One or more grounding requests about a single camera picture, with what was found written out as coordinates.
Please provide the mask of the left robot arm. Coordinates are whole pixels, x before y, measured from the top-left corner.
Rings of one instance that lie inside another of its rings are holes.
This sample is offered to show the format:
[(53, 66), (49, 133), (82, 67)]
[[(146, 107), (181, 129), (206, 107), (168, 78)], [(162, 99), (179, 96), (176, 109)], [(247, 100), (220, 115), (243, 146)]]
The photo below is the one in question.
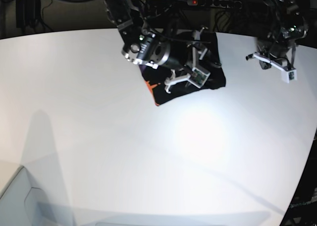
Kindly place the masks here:
[(257, 59), (263, 70), (271, 67), (294, 70), (297, 41), (306, 37), (308, 23), (296, 0), (263, 0), (272, 15), (265, 40), (257, 39), (257, 51), (246, 60)]

